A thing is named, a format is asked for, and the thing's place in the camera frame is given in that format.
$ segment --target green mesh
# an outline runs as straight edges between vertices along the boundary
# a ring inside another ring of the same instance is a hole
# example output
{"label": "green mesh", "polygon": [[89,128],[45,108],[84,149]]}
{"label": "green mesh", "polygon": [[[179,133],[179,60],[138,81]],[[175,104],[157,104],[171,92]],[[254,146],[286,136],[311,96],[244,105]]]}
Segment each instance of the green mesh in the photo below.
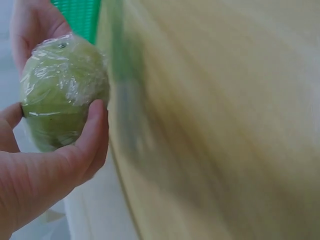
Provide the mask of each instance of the green mesh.
{"label": "green mesh", "polygon": [[51,0],[70,24],[74,33],[96,43],[101,0]]}

